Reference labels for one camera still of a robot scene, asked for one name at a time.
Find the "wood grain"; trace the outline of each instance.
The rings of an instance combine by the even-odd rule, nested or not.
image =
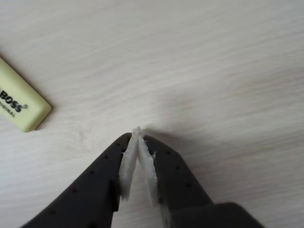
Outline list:
[[[54,106],[0,120],[0,227],[31,219],[140,125],[216,201],[304,224],[302,0],[0,0],[0,53]],[[114,228],[160,227],[140,169]]]

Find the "light wood surface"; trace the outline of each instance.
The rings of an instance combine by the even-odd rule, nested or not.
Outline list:
[[[0,0],[0,54],[54,106],[31,133],[0,119],[0,227],[138,125],[215,202],[303,227],[303,0]],[[161,225],[136,168],[112,227]]]

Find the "torn foam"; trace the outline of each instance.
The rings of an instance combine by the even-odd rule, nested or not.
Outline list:
[[[131,183],[138,154],[138,137],[140,130],[140,127],[137,127],[132,131],[132,137],[129,140],[128,147],[123,153],[123,158],[119,169],[119,183],[122,200],[128,200],[130,196]]]
[[[144,174],[148,196],[151,205],[158,204],[157,176],[154,166],[154,157],[149,153],[148,147],[141,135],[138,136],[138,161]]]

